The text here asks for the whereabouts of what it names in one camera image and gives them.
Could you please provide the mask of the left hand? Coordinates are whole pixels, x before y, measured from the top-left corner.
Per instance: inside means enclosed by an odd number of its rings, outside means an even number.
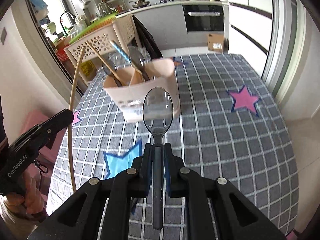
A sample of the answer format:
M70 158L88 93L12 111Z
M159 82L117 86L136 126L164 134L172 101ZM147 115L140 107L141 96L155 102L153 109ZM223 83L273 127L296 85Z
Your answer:
M24 196L17 193L9 193L4 197L5 206L17 216L35 215L44 208L44 200L36 187L36 181L28 171L23 172L25 182Z

